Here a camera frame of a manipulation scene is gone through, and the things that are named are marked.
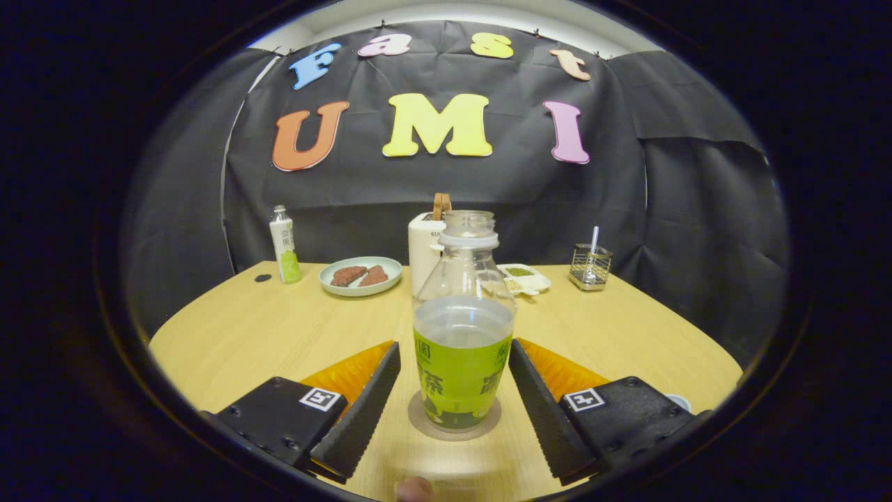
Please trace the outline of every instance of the foam letter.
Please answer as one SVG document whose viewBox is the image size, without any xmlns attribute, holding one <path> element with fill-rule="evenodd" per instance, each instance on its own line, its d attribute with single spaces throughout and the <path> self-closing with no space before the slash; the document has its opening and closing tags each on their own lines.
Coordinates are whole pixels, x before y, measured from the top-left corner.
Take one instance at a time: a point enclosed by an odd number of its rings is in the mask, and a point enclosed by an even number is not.
<svg viewBox="0 0 892 502">
<path fill-rule="evenodd" d="M 579 108 L 558 101 L 542 104 L 549 109 L 551 120 L 555 123 L 557 146 L 551 150 L 551 155 L 563 162 L 589 163 L 589 154 L 582 149 L 579 124 L 576 122 L 576 117 L 581 113 Z"/>
<path fill-rule="evenodd" d="M 310 54 L 303 59 L 299 59 L 297 63 L 289 66 L 288 69 L 294 70 L 294 73 L 297 76 L 297 83 L 294 84 L 294 90 L 305 87 L 313 80 L 328 73 L 328 68 L 321 68 L 321 66 L 331 64 L 332 61 L 335 60 L 332 53 L 340 48 L 341 44 L 329 44 L 315 53 Z"/>
<path fill-rule="evenodd" d="M 474 54 L 485 55 L 489 57 L 498 57 L 508 59 L 514 54 L 514 50 L 509 47 L 511 40 L 504 35 L 496 35 L 495 33 L 475 33 L 471 40 L 471 50 Z"/>
<path fill-rule="evenodd" d="M 574 56 L 570 51 L 551 49 L 549 53 L 557 56 L 560 67 L 569 73 L 571 77 L 579 80 L 591 80 L 591 75 L 579 68 L 580 64 L 585 64 L 585 61 Z"/>
<path fill-rule="evenodd" d="M 411 36 L 402 33 L 394 33 L 392 35 L 372 38 L 368 41 L 368 45 L 362 47 L 357 54 L 371 57 L 379 54 L 397 55 L 407 53 L 409 51 L 409 42 L 411 40 Z"/>
<path fill-rule="evenodd" d="M 484 96 L 459 94 L 449 101 L 442 113 L 437 113 L 422 94 L 398 94 L 388 103 L 396 107 L 396 115 L 391 142 L 381 150 L 385 156 L 407 157 L 417 153 L 418 143 L 412 141 L 413 127 L 429 154 L 440 149 L 450 130 L 452 141 L 446 144 L 450 154 L 473 157 L 492 154 L 492 145 L 486 142 L 483 134 L 483 109 L 490 103 Z"/>
<path fill-rule="evenodd" d="M 319 123 L 319 135 L 316 144 L 309 150 L 297 150 L 297 135 L 301 132 L 301 123 L 310 116 L 310 112 L 301 110 L 289 113 L 276 122 L 278 133 L 273 144 L 273 163 L 281 171 L 299 171 L 309 169 L 322 162 L 332 151 L 337 134 L 337 123 L 341 112 L 350 107 L 346 101 L 336 101 L 319 107 L 322 116 Z"/>
</svg>

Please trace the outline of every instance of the brown handle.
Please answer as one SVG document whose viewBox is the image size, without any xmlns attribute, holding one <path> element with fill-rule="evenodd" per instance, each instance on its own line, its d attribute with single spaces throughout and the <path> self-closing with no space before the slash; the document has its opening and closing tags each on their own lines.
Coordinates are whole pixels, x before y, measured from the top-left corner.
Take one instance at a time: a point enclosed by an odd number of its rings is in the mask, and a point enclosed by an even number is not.
<svg viewBox="0 0 892 502">
<path fill-rule="evenodd" d="M 443 205 L 443 194 L 437 192 L 434 195 L 434 219 L 436 221 L 442 220 L 442 205 Z"/>
<path fill-rule="evenodd" d="M 442 214 L 446 211 L 452 211 L 452 201 L 449 200 L 449 194 L 437 192 L 434 195 L 434 220 L 442 220 Z"/>
</svg>

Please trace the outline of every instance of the finger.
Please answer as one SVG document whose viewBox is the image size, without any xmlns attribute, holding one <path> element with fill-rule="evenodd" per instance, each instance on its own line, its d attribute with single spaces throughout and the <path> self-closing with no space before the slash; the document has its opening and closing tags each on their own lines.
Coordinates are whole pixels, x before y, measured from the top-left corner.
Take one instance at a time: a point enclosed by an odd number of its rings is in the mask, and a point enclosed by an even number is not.
<svg viewBox="0 0 892 502">
<path fill-rule="evenodd" d="M 397 502 L 430 502 L 433 493 L 431 482 L 418 476 L 396 485 Z"/>
</svg>

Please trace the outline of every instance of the utensil holder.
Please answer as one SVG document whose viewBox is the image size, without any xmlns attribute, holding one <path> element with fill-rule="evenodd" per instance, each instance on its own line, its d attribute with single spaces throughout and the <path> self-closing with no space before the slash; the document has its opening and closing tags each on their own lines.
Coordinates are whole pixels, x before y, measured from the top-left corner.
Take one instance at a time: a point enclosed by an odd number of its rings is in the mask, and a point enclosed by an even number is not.
<svg viewBox="0 0 892 502">
<path fill-rule="evenodd" d="M 613 253 L 598 246 L 591 252 L 591 244 L 576 244 L 570 262 L 570 280 L 582 291 L 601 291 L 607 286 Z"/>
</svg>

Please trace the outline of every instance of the white tray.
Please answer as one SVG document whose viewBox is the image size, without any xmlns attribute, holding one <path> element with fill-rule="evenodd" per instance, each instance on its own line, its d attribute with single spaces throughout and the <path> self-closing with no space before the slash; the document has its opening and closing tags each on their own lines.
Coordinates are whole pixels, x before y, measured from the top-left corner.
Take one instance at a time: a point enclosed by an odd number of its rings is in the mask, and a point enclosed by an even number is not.
<svg viewBox="0 0 892 502">
<path fill-rule="evenodd" d="M 527 295 L 535 296 L 551 287 L 551 279 L 540 274 L 536 269 L 524 264 L 503 264 L 496 265 L 499 270 L 503 271 L 507 277 L 504 277 L 505 284 L 508 285 L 508 291 L 514 296 Z M 532 272 L 533 275 L 511 275 L 508 269 L 523 269 Z"/>
</svg>

